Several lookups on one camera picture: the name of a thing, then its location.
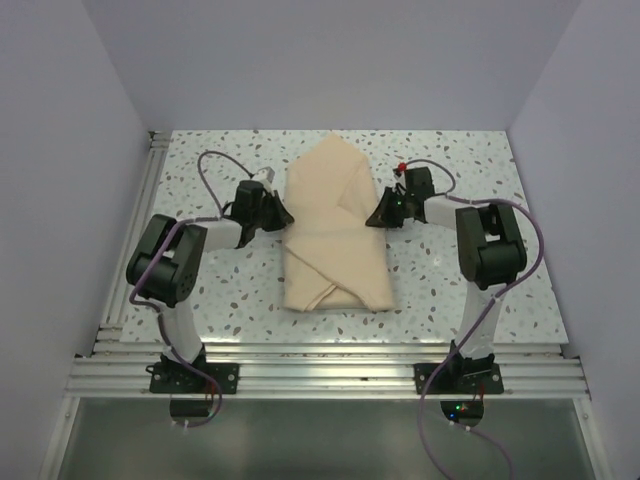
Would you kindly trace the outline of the beige cloth mat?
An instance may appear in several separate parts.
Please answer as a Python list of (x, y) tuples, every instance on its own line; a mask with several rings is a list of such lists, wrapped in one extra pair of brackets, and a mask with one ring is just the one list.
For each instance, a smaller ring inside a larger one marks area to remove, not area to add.
[(327, 135), (289, 166), (284, 204), (294, 217), (282, 236), (286, 308), (394, 308), (385, 231), (366, 225), (378, 196), (365, 154)]

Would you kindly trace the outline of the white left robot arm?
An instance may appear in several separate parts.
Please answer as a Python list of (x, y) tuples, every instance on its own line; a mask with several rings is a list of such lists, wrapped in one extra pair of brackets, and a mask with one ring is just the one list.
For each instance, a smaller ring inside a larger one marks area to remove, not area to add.
[(208, 379), (207, 367), (197, 361), (204, 345), (189, 306), (204, 254), (244, 248), (259, 230), (293, 224), (279, 193), (255, 180), (241, 181), (217, 216), (178, 220), (155, 214), (148, 221), (126, 268), (129, 302), (156, 312), (165, 356), (177, 363), (172, 379), (185, 392), (201, 390)]

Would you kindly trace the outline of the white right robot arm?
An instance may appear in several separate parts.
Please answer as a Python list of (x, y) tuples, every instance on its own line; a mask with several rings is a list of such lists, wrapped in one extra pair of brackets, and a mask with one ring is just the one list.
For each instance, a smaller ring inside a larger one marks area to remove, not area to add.
[(459, 199), (438, 193), (429, 161), (411, 168), (400, 163), (393, 170), (395, 185), (387, 187), (368, 227), (399, 229), (408, 219), (449, 228), (456, 233), (458, 264), (467, 281), (462, 322), (445, 369), (451, 389), (468, 392), (481, 380), (478, 362), (491, 361), (500, 314), (498, 297), (517, 283), (527, 253), (514, 207), (498, 200)]

